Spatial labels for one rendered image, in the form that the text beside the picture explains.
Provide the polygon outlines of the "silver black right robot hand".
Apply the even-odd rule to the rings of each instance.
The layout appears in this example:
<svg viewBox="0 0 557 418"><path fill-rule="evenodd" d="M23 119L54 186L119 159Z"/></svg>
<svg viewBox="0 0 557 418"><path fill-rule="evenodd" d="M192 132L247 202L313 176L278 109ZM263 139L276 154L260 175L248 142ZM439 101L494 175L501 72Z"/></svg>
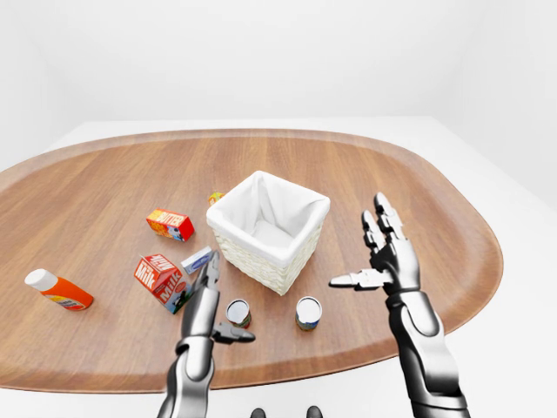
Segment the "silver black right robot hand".
<svg viewBox="0 0 557 418"><path fill-rule="evenodd" d="M402 231L397 211L386 196L375 195L377 213L362 212L364 241L371 251L371 266L330 280L330 287L352 287L356 291L383 287L387 294L420 290L419 262L411 241Z"/></svg>

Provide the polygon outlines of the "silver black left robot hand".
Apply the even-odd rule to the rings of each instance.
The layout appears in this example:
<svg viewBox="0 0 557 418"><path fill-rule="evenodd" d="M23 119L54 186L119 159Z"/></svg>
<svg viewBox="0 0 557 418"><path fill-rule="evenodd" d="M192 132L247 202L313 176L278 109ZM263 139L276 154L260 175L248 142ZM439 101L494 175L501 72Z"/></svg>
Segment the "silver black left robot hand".
<svg viewBox="0 0 557 418"><path fill-rule="evenodd" d="M181 337L202 336L217 343L253 342L254 334L228 323L215 324L219 302L219 252L211 252L192 286L192 295L186 303L181 326Z"/></svg>

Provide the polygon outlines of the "white woven basket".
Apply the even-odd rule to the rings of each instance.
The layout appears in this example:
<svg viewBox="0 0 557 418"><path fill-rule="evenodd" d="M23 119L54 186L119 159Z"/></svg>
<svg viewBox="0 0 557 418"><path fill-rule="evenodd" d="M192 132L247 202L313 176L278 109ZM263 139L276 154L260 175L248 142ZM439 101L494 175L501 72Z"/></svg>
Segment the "white woven basket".
<svg viewBox="0 0 557 418"><path fill-rule="evenodd" d="M325 195L256 171L206 213L226 260L284 295L310 259L330 210Z"/></svg>

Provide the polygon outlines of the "red label tin can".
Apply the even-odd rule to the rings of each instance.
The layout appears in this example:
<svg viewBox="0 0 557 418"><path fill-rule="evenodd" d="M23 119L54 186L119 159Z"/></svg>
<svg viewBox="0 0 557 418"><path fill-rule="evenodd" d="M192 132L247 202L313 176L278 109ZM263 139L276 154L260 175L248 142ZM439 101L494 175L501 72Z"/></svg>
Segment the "red label tin can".
<svg viewBox="0 0 557 418"><path fill-rule="evenodd" d="M226 308L226 319L235 327L248 328L252 321L249 304L242 299L232 300Z"/></svg>

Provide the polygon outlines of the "small blue white box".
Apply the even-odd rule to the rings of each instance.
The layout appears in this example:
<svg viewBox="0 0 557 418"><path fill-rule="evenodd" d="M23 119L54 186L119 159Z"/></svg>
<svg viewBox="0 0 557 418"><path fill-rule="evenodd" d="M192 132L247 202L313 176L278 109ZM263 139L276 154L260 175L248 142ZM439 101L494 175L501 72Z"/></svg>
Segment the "small blue white box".
<svg viewBox="0 0 557 418"><path fill-rule="evenodd" d="M212 249L206 246L194 253L186 260L180 262L181 267L187 274L193 274L211 258Z"/></svg>

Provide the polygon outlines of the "red milk carton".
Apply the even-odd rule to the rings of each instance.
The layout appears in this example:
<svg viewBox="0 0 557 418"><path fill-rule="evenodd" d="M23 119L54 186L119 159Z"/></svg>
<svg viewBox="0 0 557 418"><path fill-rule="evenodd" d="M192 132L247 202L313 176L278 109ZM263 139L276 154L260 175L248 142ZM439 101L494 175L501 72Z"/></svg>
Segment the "red milk carton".
<svg viewBox="0 0 557 418"><path fill-rule="evenodd" d="M191 284L162 254L142 256L134 277L172 314L191 297Z"/></svg>

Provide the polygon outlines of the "red butter box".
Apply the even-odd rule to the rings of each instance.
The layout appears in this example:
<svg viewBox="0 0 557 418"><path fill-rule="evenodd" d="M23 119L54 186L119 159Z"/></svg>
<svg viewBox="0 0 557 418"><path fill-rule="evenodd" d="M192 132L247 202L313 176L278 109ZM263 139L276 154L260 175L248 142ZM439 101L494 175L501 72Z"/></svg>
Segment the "red butter box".
<svg viewBox="0 0 557 418"><path fill-rule="evenodd" d="M179 241L187 241L195 232L187 215L161 208L150 213L146 221L156 234Z"/></svg>

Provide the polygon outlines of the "blue green label tin can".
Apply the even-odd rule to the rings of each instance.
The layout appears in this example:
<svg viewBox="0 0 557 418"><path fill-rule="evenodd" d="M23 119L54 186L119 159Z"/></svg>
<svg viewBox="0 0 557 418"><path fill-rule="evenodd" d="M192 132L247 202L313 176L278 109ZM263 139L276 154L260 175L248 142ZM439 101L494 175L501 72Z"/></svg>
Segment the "blue green label tin can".
<svg viewBox="0 0 557 418"><path fill-rule="evenodd" d="M319 324L321 315L322 306L317 299L305 296L298 301L295 320L300 329L313 330Z"/></svg>

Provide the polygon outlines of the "orange bottle with white cap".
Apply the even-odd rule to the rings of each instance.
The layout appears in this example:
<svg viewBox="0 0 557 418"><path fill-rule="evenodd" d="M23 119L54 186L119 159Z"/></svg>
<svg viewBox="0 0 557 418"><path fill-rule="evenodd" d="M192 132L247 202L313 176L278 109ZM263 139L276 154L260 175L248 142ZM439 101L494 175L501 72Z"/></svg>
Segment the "orange bottle with white cap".
<svg viewBox="0 0 557 418"><path fill-rule="evenodd" d="M30 272L24 279L24 283L70 311L84 310L94 301L93 296L81 287L43 268Z"/></svg>

